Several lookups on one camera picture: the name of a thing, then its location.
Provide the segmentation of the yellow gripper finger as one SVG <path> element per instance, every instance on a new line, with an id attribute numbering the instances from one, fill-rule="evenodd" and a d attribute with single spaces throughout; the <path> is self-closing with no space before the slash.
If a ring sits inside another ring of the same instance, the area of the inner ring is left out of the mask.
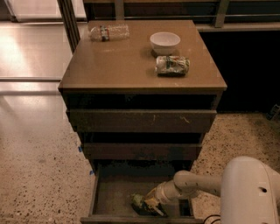
<path id="1" fill-rule="evenodd" d="M 156 214 L 159 216 L 165 215 L 165 213 L 161 209 L 160 203 L 156 199 L 154 199 L 154 198 L 145 199 L 144 204 L 146 205 L 148 211 L 151 214 Z"/>
<path id="2" fill-rule="evenodd" d="M 144 199 L 148 201 L 156 201 L 155 193 L 156 193 L 157 188 L 153 188 L 150 192 L 148 192 L 145 196 Z"/>

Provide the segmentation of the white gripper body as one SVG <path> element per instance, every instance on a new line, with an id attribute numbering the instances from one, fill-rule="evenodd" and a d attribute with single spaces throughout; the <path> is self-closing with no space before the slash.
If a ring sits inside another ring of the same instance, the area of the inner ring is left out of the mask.
<path id="1" fill-rule="evenodd" d="M 156 187 L 155 198 L 161 204 L 168 204 L 175 199 L 173 182 L 163 182 Z"/>

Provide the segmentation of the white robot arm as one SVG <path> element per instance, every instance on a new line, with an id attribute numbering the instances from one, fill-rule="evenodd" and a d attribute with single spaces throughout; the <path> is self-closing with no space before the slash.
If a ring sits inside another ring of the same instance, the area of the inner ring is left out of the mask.
<path id="1" fill-rule="evenodd" d="M 220 224 L 279 224 L 280 174 L 252 157 L 231 159 L 221 176 L 178 171 L 144 197 L 148 208 L 187 199 L 197 191 L 220 197 Z"/>

